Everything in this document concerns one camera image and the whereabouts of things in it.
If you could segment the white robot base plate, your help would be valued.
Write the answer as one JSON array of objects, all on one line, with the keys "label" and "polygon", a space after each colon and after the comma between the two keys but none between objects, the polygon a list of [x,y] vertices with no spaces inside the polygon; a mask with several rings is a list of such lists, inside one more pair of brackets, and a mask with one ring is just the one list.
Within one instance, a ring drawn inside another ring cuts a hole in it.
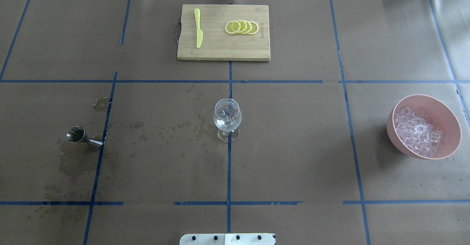
[{"label": "white robot base plate", "polygon": [[275,245],[272,233],[207,233],[184,234],[180,245]]}]

